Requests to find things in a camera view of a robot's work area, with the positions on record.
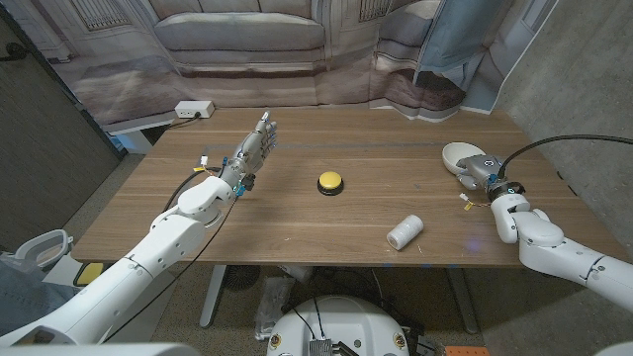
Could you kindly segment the grey five-finger right hand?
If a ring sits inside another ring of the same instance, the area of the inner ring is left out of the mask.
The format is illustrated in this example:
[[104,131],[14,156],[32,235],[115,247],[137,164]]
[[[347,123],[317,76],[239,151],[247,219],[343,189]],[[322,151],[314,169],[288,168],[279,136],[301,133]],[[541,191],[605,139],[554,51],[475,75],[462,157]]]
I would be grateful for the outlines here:
[[457,180],[468,190],[483,189],[489,191],[501,183],[498,172],[500,160],[488,154],[478,154],[462,158],[457,166],[460,171]]

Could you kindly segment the grey five-finger left hand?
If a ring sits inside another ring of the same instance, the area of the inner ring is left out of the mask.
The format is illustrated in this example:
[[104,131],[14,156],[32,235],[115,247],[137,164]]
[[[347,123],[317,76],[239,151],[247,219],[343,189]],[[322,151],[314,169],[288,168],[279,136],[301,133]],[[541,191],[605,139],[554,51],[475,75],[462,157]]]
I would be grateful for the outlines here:
[[266,111],[227,162],[220,178],[235,187],[244,177],[255,174],[276,146],[277,123],[270,121]]

